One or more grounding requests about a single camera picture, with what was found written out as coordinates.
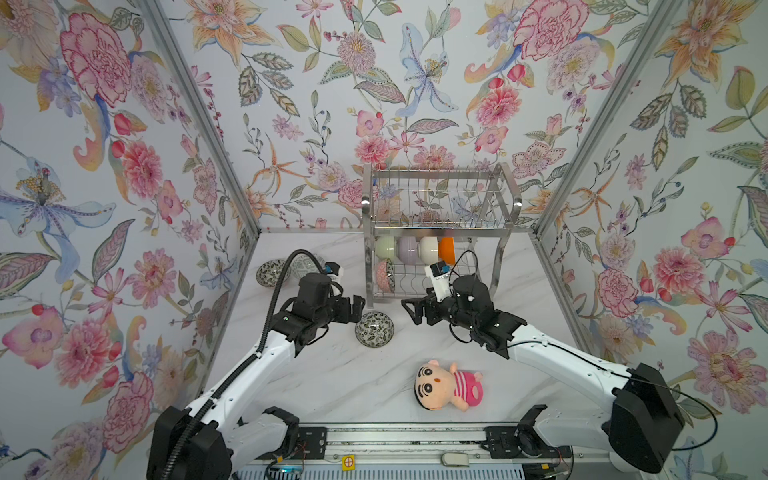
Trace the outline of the dark patterned bowl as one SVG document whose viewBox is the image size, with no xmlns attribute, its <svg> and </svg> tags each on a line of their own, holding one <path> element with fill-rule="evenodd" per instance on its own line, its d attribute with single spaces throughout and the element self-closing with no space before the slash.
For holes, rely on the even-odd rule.
<svg viewBox="0 0 768 480">
<path fill-rule="evenodd" d="M 264 288 L 275 288 L 284 284 L 290 278 L 290 273 L 282 276 L 285 264 L 284 259 L 268 260 L 261 264 L 255 274 L 257 283 Z"/>
<path fill-rule="evenodd" d="M 375 269 L 375 281 L 380 292 L 393 294 L 395 292 L 394 263 L 391 259 L 381 260 Z"/>
<path fill-rule="evenodd" d="M 357 341 L 368 348 L 381 348 L 394 337 L 395 325 L 393 320 L 383 312 L 365 312 L 355 326 Z"/>
</svg>

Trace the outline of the light green bowl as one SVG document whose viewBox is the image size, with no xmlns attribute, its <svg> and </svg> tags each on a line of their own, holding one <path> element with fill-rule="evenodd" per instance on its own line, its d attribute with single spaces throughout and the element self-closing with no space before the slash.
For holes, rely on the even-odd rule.
<svg viewBox="0 0 768 480">
<path fill-rule="evenodd" d="M 375 255 L 379 260 L 397 262 L 397 241 L 393 236 L 380 236 L 375 242 Z"/>
</svg>

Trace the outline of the cream bowl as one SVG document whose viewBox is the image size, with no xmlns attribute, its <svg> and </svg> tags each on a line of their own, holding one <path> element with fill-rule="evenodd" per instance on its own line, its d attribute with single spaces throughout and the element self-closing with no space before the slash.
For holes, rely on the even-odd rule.
<svg viewBox="0 0 768 480">
<path fill-rule="evenodd" d="M 426 236 L 419 240 L 418 255 L 425 265 L 431 265 L 440 261 L 439 240 L 434 236 Z"/>
</svg>

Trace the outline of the lilac purple bowl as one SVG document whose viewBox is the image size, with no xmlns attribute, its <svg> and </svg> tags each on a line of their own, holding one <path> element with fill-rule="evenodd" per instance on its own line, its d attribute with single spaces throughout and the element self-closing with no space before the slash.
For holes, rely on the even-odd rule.
<svg viewBox="0 0 768 480">
<path fill-rule="evenodd" d="M 402 264 L 417 265 L 420 263 L 418 245 L 417 238 L 413 236 L 403 236 L 397 239 L 397 257 Z"/>
</svg>

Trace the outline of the white bowl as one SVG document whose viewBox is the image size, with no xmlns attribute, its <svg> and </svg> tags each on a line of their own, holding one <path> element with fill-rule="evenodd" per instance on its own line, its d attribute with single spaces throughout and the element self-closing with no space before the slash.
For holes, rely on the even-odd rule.
<svg viewBox="0 0 768 480">
<path fill-rule="evenodd" d="M 450 266 L 456 264 L 456 249 L 453 237 L 443 237 L 438 241 L 438 255 L 446 264 Z"/>
</svg>

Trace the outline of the dark patterned bowl back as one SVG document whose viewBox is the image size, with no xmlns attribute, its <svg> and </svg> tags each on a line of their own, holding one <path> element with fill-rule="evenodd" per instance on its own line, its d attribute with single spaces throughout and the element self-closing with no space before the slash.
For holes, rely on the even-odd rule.
<svg viewBox="0 0 768 480">
<path fill-rule="evenodd" d="M 290 273 L 282 276 L 285 264 L 284 259 L 268 260 L 261 264 L 255 274 L 257 283 L 264 288 L 275 288 L 284 284 L 290 278 Z"/>
</svg>

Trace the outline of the steel two-tier dish rack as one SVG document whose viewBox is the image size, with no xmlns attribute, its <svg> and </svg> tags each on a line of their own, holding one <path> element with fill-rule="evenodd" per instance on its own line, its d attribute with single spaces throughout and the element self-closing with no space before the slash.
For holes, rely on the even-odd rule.
<svg viewBox="0 0 768 480">
<path fill-rule="evenodd" d="M 505 164 L 487 171 L 467 168 L 363 170 L 362 226 L 366 299 L 370 305 L 421 296 L 431 283 L 425 264 L 394 263 L 395 292 L 384 294 L 375 281 L 381 261 L 375 255 L 380 236 L 453 237 L 454 275 L 475 273 L 496 292 L 503 256 L 523 206 L 522 191 Z"/>
</svg>

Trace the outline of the pale green patterned bowl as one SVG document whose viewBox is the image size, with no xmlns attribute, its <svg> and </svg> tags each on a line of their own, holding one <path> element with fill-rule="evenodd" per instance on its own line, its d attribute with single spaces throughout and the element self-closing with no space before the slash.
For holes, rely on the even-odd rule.
<svg viewBox="0 0 768 480">
<path fill-rule="evenodd" d="M 316 261 L 306 254 L 297 255 L 291 262 L 290 268 L 295 278 L 301 279 L 309 273 L 324 273 L 325 262 L 321 256 L 315 256 Z"/>
</svg>

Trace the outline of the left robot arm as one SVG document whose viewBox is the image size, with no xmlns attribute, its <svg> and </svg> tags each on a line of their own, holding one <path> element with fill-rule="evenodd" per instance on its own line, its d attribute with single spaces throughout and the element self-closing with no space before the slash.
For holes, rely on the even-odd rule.
<svg viewBox="0 0 768 480">
<path fill-rule="evenodd" d="M 270 304 L 259 343 L 212 388 L 183 409 L 167 408 L 155 423 L 149 479 L 228 479 L 261 456 L 288 457 L 297 447 L 299 419 L 276 406 L 253 420 L 244 413 L 271 377 L 332 323 L 357 323 L 365 300 L 346 297 L 326 273 L 309 273 L 296 296 Z"/>
</svg>

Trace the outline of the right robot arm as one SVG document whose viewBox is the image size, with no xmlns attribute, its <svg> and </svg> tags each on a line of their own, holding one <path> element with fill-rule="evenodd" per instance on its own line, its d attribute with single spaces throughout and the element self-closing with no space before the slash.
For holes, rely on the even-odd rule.
<svg viewBox="0 0 768 480">
<path fill-rule="evenodd" d="M 608 362 L 543 333 L 495 307 L 474 275 L 433 280 L 426 296 L 401 302 L 415 324 L 441 321 L 466 329 L 471 341 L 504 359 L 533 367 L 586 398 L 590 405 L 537 404 L 519 420 L 541 445 L 604 450 L 646 473 L 662 471 L 684 420 L 671 388 L 654 367 Z"/>
</svg>

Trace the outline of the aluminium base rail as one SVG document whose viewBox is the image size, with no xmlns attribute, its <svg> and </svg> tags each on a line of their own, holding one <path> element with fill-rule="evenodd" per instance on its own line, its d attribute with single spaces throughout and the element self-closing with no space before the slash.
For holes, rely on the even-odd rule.
<svg viewBox="0 0 768 480">
<path fill-rule="evenodd" d="M 551 449 L 539 457 L 523 453 L 515 422 L 304 423 L 298 428 L 295 461 L 339 465 L 353 456 L 359 465 L 440 465 L 447 453 L 464 454 L 471 466 L 517 461 L 571 460 L 606 463 L 609 454 L 585 447 Z"/>
</svg>

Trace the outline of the grey clip on rail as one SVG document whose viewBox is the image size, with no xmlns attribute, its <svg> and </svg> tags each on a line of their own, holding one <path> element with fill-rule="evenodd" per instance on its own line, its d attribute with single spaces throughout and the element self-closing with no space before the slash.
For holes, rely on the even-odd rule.
<svg viewBox="0 0 768 480">
<path fill-rule="evenodd" d="M 470 466 L 469 455 L 462 452 L 445 452 L 441 455 L 440 462 L 447 468 L 468 468 Z"/>
</svg>

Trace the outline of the left aluminium corner post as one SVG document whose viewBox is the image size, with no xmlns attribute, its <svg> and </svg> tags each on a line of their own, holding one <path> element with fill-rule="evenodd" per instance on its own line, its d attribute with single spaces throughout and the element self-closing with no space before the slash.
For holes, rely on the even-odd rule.
<svg viewBox="0 0 768 480">
<path fill-rule="evenodd" d="M 214 163 L 223 175 L 224 184 L 229 189 L 231 198 L 238 210 L 239 217 L 248 232 L 258 238 L 261 231 L 255 219 L 245 190 L 239 182 L 225 144 L 216 129 L 214 120 L 208 114 L 204 96 L 200 93 L 183 52 L 173 34 L 170 21 L 164 15 L 159 1 L 138 0 L 141 13 L 145 17 L 154 40 L 161 52 L 167 56 L 171 73 L 174 75 L 180 93 L 189 105 L 189 112 L 198 131 L 209 147 Z"/>
</svg>

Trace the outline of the aluminium corner post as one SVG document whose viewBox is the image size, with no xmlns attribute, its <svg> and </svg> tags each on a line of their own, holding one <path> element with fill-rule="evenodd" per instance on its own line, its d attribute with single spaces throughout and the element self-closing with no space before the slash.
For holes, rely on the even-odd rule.
<svg viewBox="0 0 768 480">
<path fill-rule="evenodd" d="M 583 142 L 569 163 L 568 169 L 554 190 L 553 196 L 544 213 L 539 217 L 536 226 L 530 233 L 533 238 L 541 240 L 548 230 L 554 227 L 556 218 L 568 199 L 573 185 L 579 179 L 582 170 L 592 157 L 602 137 L 608 132 L 610 124 L 619 109 L 630 97 L 630 93 L 642 73 L 645 65 L 653 55 L 653 50 L 662 35 L 671 25 L 680 5 L 676 1 L 663 0 L 655 4 L 646 26 L 640 32 L 630 54 L 625 62 L 625 69 L 618 76 L 614 86 L 609 90 L 605 101 L 597 110 L 594 123 L 587 131 Z"/>
<path fill-rule="evenodd" d="M 245 190 L 239 182 L 225 144 L 216 129 L 214 120 L 208 114 L 204 96 L 200 93 L 183 52 L 173 34 L 170 21 L 164 15 L 159 1 L 138 0 L 141 13 L 145 17 L 154 40 L 161 52 L 167 56 L 171 73 L 174 75 L 180 93 L 189 105 L 189 112 L 198 131 L 209 147 L 214 163 L 223 175 L 224 184 L 229 189 L 231 198 L 238 210 L 239 217 L 248 232 L 258 238 L 261 231 L 255 219 Z"/>
</svg>

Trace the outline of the right aluminium corner post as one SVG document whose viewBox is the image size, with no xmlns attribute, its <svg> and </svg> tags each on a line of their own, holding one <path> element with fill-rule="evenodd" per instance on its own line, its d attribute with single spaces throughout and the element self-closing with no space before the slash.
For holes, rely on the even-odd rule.
<svg viewBox="0 0 768 480">
<path fill-rule="evenodd" d="M 597 110 L 594 123 L 587 131 L 583 142 L 569 163 L 568 169 L 554 190 L 553 196 L 544 213 L 539 217 L 536 226 L 530 233 L 533 238 L 541 240 L 548 230 L 554 227 L 556 218 L 568 199 L 573 185 L 579 179 L 582 170 L 592 157 L 602 137 L 608 132 L 610 124 L 619 109 L 630 97 L 630 93 L 642 73 L 645 65 L 653 55 L 653 50 L 662 35 L 671 25 L 680 5 L 676 1 L 663 0 L 655 4 L 646 26 L 640 32 L 630 54 L 625 62 L 625 69 L 618 76 L 614 86 L 609 90 L 605 101 Z"/>
</svg>

